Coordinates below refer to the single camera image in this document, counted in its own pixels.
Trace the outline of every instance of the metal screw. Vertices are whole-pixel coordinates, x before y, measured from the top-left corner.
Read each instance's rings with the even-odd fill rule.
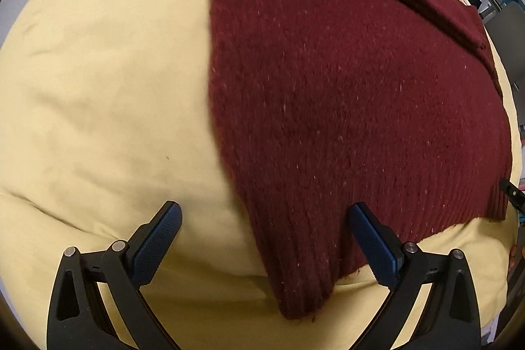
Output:
[[[410,252],[410,254],[413,254],[417,252],[417,245],[414,242],[407,242],[405,244],[406,252]]]
[[[462,260],[463,257],[465,256],[465,254],[463,253],[463,251],[459,250],[459,249],[455,249],[452,251],[452,255],[455,256],[458,260]]]
[[[126,242],[123,240],[117,240],[114,244],[111,245],[111,249],[115,252],[120,252],[126,247]]]
[[[74,254],[75,251],[76,251],[75,247],[66,248],[66,250],[64,251],[64,255],[66,257],[70,257],[70,256],[72,256]]]

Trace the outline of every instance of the yellow bedsheet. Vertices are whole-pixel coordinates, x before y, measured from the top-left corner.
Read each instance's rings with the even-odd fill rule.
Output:
[[[63,250],[99,251],[128,239],[166,200],[180,203],[184,223],[143,294],[184,350],[348,349],[385,298],[363,268],[336,286],[316,322],[279,314],[220,168],[208,58],[208,0],[30,0],[13,26],[0,52],[0,277],[42,349]],[[515,107],[495,51],[494,58],[516,183]],[[426,251],[464,250],[482,326],[505,303],[516,227],[509,208],[503,223],[478,219],[421,242]],[[409,338],[428,290],[397,345]]]

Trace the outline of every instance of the knit texture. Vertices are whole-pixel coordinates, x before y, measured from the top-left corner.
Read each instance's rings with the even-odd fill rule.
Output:
[[[282,314],[366,264],[364,201],[402,241],[501,220],[510,128],[492,53],[458,0],[211,0],[209,102]]]

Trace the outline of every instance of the blue rubber pad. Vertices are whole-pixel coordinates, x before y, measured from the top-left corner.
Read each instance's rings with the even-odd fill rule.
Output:
[[[393,289],[397,285],[400,266],[381,237],[381,232],[374,227],[359,204],[351,206],[347,215],[351,231],[367,258],[375,279],[380,285]]]
[[[177,203],[166,211],[144,240],[132,260],[131,283],[135,287],[147,285],[182,226],[182,210]]]

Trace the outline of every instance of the sweater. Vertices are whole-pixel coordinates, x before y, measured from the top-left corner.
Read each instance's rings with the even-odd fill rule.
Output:
[[[505,217],[510,128],[474,7],[211,0],[210,16],[220,158],[284,317],[366,264],[345,225],[355,202],[402,241]]]

